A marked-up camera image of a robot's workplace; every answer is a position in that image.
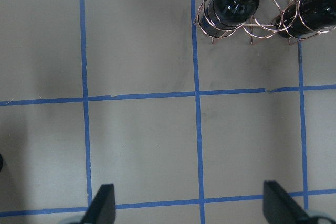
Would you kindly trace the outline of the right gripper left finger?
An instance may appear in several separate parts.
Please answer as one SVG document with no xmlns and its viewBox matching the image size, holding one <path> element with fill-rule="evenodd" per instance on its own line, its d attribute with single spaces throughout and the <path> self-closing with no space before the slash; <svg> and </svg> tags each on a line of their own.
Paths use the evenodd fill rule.
<svg viewBox="0 0 336 224">
<path fill-rule="evenodd" d="M 113 224 L 116 220 L 114 184 L 100 186 L 80 223 Z"/>
</svg>

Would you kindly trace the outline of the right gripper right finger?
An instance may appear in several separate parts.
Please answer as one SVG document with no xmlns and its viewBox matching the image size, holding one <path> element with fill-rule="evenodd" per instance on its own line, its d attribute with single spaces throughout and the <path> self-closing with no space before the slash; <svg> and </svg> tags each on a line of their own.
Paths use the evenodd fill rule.
<svg viewBox="0 0 336 224">
<path fill-rule="evenodd" d="M 263 215 L 268 223 L 309 223 L 308 214 L 275 180 L 263 183 Z"/>
</svg>

